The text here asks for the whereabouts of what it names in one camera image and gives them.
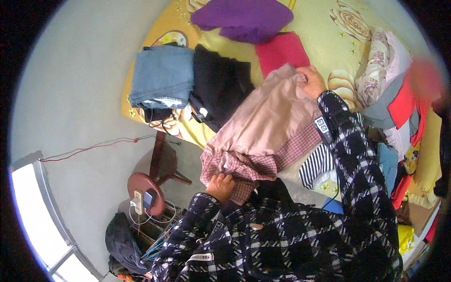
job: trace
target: pink checkered shirt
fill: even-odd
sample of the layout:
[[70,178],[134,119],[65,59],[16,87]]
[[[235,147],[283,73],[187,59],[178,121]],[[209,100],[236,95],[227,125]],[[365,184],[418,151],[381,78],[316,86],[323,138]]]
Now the pink checkered shirt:
[[[270,156],[248,156],[222,151],[217,152],[214,156],[209,156],[204,151],[200,156],[202,161],[200,181],[206,186],[212,176],[219,172],[232,174],[235,180],[235,188],[230,199],[238,205],[243,205],[248,200],[252,190],[259,186],[257,180],[276,180],[278,171],[289,167],[320,141],[321,137],[314,123],[311,122],[293,135],[275,154]],[[228,154],[233,159],[232,162],[227,163],[227,167],[219,171],[221,158],[224,154]]]

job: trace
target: window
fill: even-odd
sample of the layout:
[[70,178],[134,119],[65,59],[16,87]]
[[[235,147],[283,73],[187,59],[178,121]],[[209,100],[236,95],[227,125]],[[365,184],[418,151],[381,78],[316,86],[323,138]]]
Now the window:
[[37,261],[57,282],[97,282],[95,270],[75,244],[48,189],[41,152],[26,156],[11,167],[18,217]]

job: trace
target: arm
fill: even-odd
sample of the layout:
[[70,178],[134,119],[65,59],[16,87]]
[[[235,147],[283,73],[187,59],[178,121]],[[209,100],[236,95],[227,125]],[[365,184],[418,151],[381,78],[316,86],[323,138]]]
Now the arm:
[[199,246],[197,239],[204,238],[207,225],[218,213],[220,203],[225,203],[235,186],[232,175],[213,176],[205,193],[197,193],[189,203],[188,211],[177,222],[171,235],[152,265],[154,281],[174,281],[185,262]]
[[402,259],[396,215],[376,154],[356,115],[338,95],[326,90],[316,69],[311,66],[298,71],[307,76],[308,82],[300,87],[318,100],[333,139],[330,148],[346,215],[340,227],[341,243],[324,252],[326,257],[334,254],[333,263],[341,266],[333,275],[349,281],[397,280],[402,272]]
[[395,211],[386,194],[384,175],[355,115],[334,92],[318,98],[332,134],[335,159],[345,215],[362,221],[376,218],[394,221]]

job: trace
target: bed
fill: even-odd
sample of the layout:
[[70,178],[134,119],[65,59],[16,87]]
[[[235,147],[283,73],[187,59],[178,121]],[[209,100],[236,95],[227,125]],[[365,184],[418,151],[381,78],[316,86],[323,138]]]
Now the bed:
[[[198,43],[202,43],[207,49],[219,52],[221,56],[250,62],[251,81],[258,87],[263,81],[263,75],[252,44],[228,40],[219,36],[218,30],[203,32],[191,24],[190,13],[203,7],[208,1],[171,1],[153,24],[142,46],[177,42],[179,45],[194,49]],[[283,31],[296,32],[311,64],[323,76],[328,88],[336,91],[352,107],[355,95],[354,79],[365,70],[372,27],[377,26],[393,32],[392,28],[366,4],[358,0],[278,1],[294,14],[294,20]],[[144,112],[132,108],[128,101],[133,67],[134,63],[130,66],[124,83],[121,113],[132,120],[147,124]],[[191,111],[189,104],[183,110],[173,110],[173,117],[165,122],[165,127],[171,135],[192,142],[203,149],[215,133],[205,124],[198,123],[191,116]],[[278,176],[302,186],[298,170],[304,161],[299,159],[284,171],[280,171]],[[321,189],[315,191],[333,197],[335,194],[333,181],[324,183]]]

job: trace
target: red round stool top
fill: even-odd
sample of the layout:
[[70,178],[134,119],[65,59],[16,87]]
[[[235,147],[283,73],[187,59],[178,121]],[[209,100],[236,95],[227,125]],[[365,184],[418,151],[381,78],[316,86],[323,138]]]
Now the red round stool top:
[[129,181],[127,183],[127,189],[129,191],[129,196],[131,199],[135,197],[135,190],[141,191],[143,194],[149,189],[153,189],[157,196],[155,199],[154,206],[150,209],[150,211],[146,211],[149,215],[158,215],[165,208],[165,197],[160,189],[147,174],[142,172],[135,172],[129,177]]

